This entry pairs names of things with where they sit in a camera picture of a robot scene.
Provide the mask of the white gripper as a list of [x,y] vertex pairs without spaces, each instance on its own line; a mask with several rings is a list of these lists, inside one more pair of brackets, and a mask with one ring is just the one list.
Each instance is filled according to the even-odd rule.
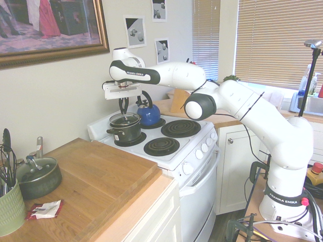
[[139,96],[142,88],[139,84],[130,84],[120,87],[117,84],[104,84],[104,94],[106,100],[119,99],[119,109],[121,114],[126,114],[129,106],[129,97]]

